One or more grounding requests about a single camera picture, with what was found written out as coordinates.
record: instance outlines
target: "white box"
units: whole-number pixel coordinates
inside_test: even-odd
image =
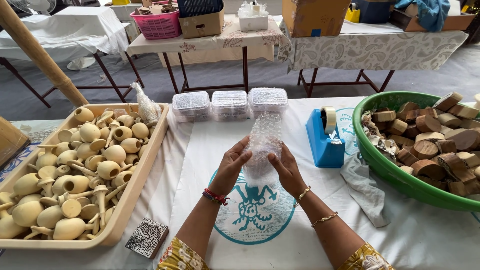
[[[255,18],[239,18],[240,31],[268,29],[268,16]]]

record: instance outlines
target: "woman's right hand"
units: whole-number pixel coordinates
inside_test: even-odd
[[[295,199],[307,189],[303,181],[297,161],[288,147],[282,142],[282,157],[279,159],[274,153],[268,154],[268,160],[278,173],[283,188]]]

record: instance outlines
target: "blue cloth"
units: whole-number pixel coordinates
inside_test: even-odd
[[[430,32],[441,31],[450,10],[448,0],[397,0],[396,9],[406,8],[410,4],[419,7],[419,24]]]

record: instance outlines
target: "bracelet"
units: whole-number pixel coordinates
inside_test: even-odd
[[[305,189],[305,191],[303,191],[303,193],[300,195],[300,197],[297,199],[297,202],[293,205],[293,208],[296,208],[298,205],[300,205],[300,200],[303,198],[303,196],[305,196],[305,194],[307,193],[307,191],[310,190],[310,186],[307,187],[307,189]]]
[[[322,222],[324,222],[324,221],[327,221],[327,220],[331,219],[332,217],[334,217],[334,216],[336,216],[336,215],[338,215],[338,212],[335,212],[333,215],[330,215],[330,216],[328,216],[328,217],[326,217],[326,218],[322,218],[322,219],[319,220],[319,221],[315,221],[315,223],[312,224],[312,228],[315,227],[315,225],[317,225],[317,223],[319,223],[319,222],[322,223]]]
[[[225,198],[225,195],[217,195],[217,194],[211,192],[210,189],[208,189],[208,188],[206,188],[204,190],[202,195],[207,197],[211,201],[214,201],[214,202],[219,203],[219,204],[223,204],[223,206],[226,206],[228,204],[226,202],[227,199],[230,199],[230,198]]]

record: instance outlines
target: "black and white block print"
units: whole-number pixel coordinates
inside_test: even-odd
[[[147,258],[154,258],[167,234],[167,226],[144,217],[125,247]]]

